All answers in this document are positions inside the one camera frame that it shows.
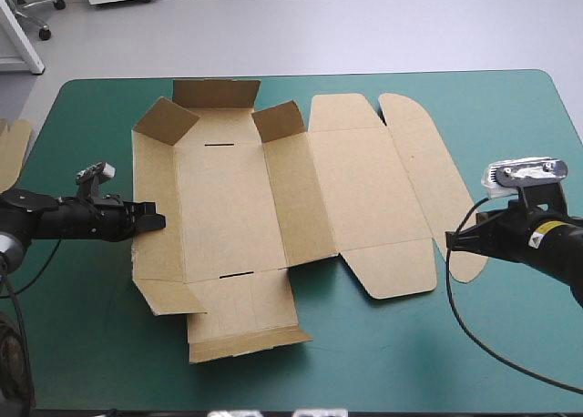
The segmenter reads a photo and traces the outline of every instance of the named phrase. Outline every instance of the office chair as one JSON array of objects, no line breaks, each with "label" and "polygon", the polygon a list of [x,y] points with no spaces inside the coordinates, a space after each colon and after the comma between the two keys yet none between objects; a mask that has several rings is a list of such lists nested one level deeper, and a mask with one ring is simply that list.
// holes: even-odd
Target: office chair
[{"label": "office chair", "polygon": [[29,10],[39,5],[48,4],[52,4],[56,10],[63,10],[66,7],[66,3],[63,0],[39,0],[31,3],[27,3],[25,0],[6,0],[6,2],[17,19],[29,21],[39,27],[38,37],[43,41],[50,39],[51,31],[45,21],[30,15]]}]

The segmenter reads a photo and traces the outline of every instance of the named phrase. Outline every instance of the gray floor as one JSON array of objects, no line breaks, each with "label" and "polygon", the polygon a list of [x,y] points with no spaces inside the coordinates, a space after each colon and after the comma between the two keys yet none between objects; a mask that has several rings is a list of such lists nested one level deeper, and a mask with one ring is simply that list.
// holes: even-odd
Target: gray floor
[{"label": "gray floor", "polygon": [[583,0],[67,2],[51,40],[28,32],[45,74],[0,75],[0,117],[39,130],[77,78],[537,68],[583,136]]}]

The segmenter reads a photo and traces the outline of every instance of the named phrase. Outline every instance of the cardboard piece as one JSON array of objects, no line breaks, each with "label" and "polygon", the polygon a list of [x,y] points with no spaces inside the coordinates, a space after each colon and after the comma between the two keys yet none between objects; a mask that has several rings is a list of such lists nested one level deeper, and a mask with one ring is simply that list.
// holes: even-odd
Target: cardboard piece
[{"label": "cardboard piece", "polygon": [[31,133],[30,123],[23,119],[18,119],[11,127],[0,119],[0,192],[17,182]]},{"label": "cardboard piece", "polygon": [[314,97],[308,135],[337,250],[366,291],[385,299],[433,290],[431,232],[366,98]]},{"label": "cardboard piece", "polygon": [[[429,228],[445,257],[445,232],[457,228],[474,201],[425,109],[398,94],[382,94],[379,102]],[[456,280],[469,282],[486,261],[483,256],[456,252],[451,258],[451,271]]]},{"label": "cardboard piece", "polygon": [[287,268],[335,254],[305,133],[262,142],[258,87],[178,80],[133,131],[135,199],[167,218],[134,240],[133,278],[155,314],[190,314],[191,362],[309,340]]}]

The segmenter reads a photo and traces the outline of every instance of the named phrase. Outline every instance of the cardboard flap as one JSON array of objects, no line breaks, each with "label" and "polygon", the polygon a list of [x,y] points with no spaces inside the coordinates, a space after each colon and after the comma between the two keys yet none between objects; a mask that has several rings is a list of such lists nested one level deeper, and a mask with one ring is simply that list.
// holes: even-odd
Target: cardboard flap
[{"label": "cardboard flap", "polygon": [[384,123],[362,94],[331,94],[312,99],[311,132],[370,127],[384,128]]},{"label": "cardboard flap", "polygon": [[252,108],[259,80],[174,80],[175,103],[187,108]]},{"label": "cardboard flap", "polygon": [[277,139],[263,148],[288,266],[336,256],[306,134]]},{"label": "cardboard flap", "polygon": [[261,142],[270,142],[306,131],[302,113],[294,101],[254,112],[252,116]]},{"label": "cardboard flap", "polygon": [[134,126],[136,132],[173,146],[199,120],[187,109],[161,97]]},{"label": "cardboard flap", "polygon": [[431,239],[342,251],[341,255],[375,299],[431,291],[437,286]]},{"label": "cardboard flap", "polygon": [[174,164],[174,148],[132,132],[134,200],[153,201],[166,217],[166,227],[133,239],[135,279],[184,280],[182,221]]},{"label": "cardboard flap", "polygon": [[0,192],[17,182],[31,132],[30,123],[23,119],[15,121],[10,128],[5,121],[0,121]]},{"label": "cardboard flap", "polygon": [[134,279],[154,315],[206,312],[187,284],[165,280]]},{"label": "cardboard flap", "polygon": [[212,361],[311,340],[312,337],[297,326],[247,333],[215,341],[190,344],[189,361]]},{"label": "cardboard flap", "polygon": [[188,316],[190,344],[298,325],[287,270],[204,280],[189,288],[207,309]]},{"label": "cardboard flap", "polygon": [[[457,227],[474,201],[425,109],[398,94],[382,94],[379,101],[415,195],[445,257],[445,232]],[[456,253],[452,256],[452,274],[456,280],[468,282],[480,273],[486,261],[483,256]]]}]

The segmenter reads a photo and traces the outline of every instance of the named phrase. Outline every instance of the chair wheel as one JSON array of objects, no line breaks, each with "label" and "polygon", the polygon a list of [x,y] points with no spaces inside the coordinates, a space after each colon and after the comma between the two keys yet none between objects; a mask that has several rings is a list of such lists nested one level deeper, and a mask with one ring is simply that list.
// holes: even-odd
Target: chair wheel
[{"label": "chair wheel", "polygon": [[53,6],[55,7],[56,10],[63,10],[66,7],[65,0],[56,0],[53,3]]},{"label": "chair wheel", "polygon": [[51,31],[46,28],[41,28],[38,31],[38,37],[41,41],[48,41],[51,38]]}]

